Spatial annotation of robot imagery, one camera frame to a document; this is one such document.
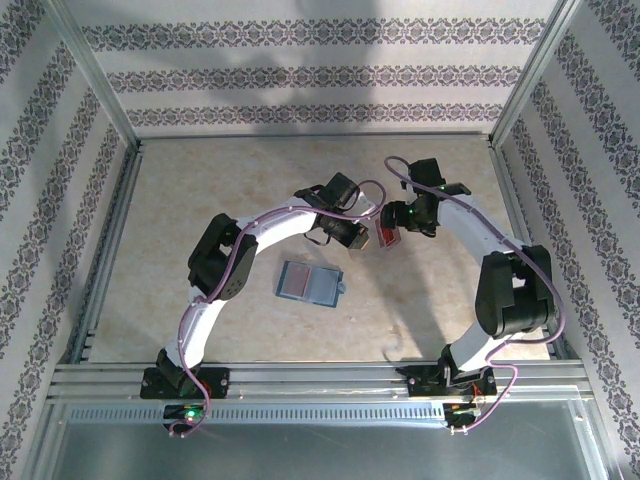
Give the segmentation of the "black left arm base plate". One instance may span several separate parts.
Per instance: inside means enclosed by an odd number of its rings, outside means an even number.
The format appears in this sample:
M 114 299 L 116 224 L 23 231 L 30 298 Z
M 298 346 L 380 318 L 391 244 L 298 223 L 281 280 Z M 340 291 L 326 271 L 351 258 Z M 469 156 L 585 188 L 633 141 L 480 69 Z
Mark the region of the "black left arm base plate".
M 211 399 L 224 399 L 230 383 L 230 370 L 204 367 L 195 374 Z M 203 400 L 204 394 L 184 372 L 167 377 L 159 368 L 144 370 L 139 396 L 146 400 Z

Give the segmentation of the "aluminium side rail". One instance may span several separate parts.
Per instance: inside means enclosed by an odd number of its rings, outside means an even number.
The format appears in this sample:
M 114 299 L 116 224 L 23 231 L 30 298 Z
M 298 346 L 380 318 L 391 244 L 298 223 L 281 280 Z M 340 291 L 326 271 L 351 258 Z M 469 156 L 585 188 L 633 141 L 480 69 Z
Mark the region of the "aluminium side rail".
M 125 153 L 94 251 L 79 315 L 61 359 L 62 364 L 79 364 L 90 356 L 91 346 L 87 345 L 87 341 L 95 334 L 99 324 L 143 154 L 143 142 L 129 147 Z
M 498 180 L 503 201 L 507 210 L 510 225 L 515 237 L 527 244 L 532 244 L 531 232 L 528 227 L 526 215 L 523 213 L 518 194 L 513 185 L 511 175 L 502 153 L 492 144 L 488 146 L 489 156 Z M 576 352 L 566 341 L 566 337 L 561 335 L 552 342 L 549 348 L 551 357 L 556 360 L 578 360 Z

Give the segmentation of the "blue card holder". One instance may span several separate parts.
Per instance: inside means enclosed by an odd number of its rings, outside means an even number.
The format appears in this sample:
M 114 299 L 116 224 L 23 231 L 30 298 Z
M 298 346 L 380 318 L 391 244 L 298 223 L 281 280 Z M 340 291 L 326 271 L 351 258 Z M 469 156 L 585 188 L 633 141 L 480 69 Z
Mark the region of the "blue card holder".
M 309 266 L 311 274 L 303 298 L 285 295 L 281 292 L 285 272 L 289 263 Z M 275 295 L 280 298 L 300 301 L 327 308 L 335 308 L 339 297 L 346 292 L 343 282 L 343 272 L 339 269 L 309 265 L 301 262 L 285 261 L 276 287 Z

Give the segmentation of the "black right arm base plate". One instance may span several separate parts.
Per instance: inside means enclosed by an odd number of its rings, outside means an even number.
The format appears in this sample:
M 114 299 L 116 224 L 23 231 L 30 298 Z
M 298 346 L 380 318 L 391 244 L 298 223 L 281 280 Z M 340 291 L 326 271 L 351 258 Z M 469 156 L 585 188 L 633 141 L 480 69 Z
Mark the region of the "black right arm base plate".
M 475 397 L 497 394 L 494 372 L 490 367 L 453 374 L 451 369 L 417 365 L 398 369 L 397 372 L 406 377 L 411 397 Z

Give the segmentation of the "controller board with green light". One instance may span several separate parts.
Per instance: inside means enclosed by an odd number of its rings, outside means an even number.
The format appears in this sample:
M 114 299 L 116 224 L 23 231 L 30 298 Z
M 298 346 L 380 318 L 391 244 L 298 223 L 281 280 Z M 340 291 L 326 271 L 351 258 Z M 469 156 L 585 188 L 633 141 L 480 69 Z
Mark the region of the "controller board with green light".
M 164 408 L 163 419 L 194 422 L 199 420 L 205 412 L 204 404 L 169 404 Z

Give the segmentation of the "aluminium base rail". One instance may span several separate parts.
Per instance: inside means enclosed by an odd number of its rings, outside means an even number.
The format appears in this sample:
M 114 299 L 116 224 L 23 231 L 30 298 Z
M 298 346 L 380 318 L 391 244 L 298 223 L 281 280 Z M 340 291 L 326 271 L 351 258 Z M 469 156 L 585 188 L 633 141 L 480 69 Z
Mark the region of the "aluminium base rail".
M 508 401 L 592 400 L 583 364 L 569 361 L 516 361 L 518 378 Z M 55 369 L 46 400 L 139 402 L 149 364 L 84 363 Z M 226 399 L 292 402 L 400 402 L 410 398 L 406 378 L 387 363 L 231 363 Z

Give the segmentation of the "aluminium rear rail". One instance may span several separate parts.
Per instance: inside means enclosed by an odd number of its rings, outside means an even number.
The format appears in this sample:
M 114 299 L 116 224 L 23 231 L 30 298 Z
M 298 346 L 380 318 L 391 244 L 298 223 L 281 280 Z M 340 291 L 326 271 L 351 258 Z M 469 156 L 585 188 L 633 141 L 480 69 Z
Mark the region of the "aluminium rear rail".
M 273 134 L 216 134 L 216 135 L 164 135 L 164 136 L 139 136 L 138 141 L 150 142 L 150 141 L 180 141 L 180 140 L 218 140 L 218 139 L 355 139 L 355 138 L 382 138 L 382 139 L 405 139 L 405 138 L 420 138 L 428 140 L 454 140 L 454 139 L 480 139 L 482 141 L 490 142 L 492 136 L 488 133 L 481 133 L 475 131 L 467 132 L 355 132 L 355 133 L 273 133 Z

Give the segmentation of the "red credit card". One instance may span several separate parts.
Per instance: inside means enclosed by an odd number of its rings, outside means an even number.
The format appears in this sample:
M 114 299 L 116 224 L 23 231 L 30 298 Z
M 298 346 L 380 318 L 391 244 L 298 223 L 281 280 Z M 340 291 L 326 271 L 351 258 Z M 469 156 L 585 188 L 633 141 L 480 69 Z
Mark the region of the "red credit card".
M 285 272 L 281 292 L 291 297 L 303 298 L 310 274 L 311 268 L 309 266 L 289 263 Z

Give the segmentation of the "aluminium frame post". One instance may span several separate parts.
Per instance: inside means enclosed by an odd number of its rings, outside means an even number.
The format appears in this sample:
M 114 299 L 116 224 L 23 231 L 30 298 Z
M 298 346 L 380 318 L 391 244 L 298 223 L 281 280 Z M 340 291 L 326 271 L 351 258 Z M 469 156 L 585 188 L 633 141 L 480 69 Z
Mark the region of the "aluminium frame post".
M 47 15 L 51 18 L 57 32 L 72 53 L 76 64 L 86 81 L 96 94 L 116 130 L 128 145 L 139 146 L 140 140 L 135 134 L 124 108 L 121 106 L 106 73 L 97 61 L 81 27 L 73 17 L 65 0 L 41 0 Z
M 584 0 L 557 0 L 522 73 L 510 93 L 488 141 L 491 148 L 502 145 L 535 85 L 544 73 L 559 42 L 565 35 Z

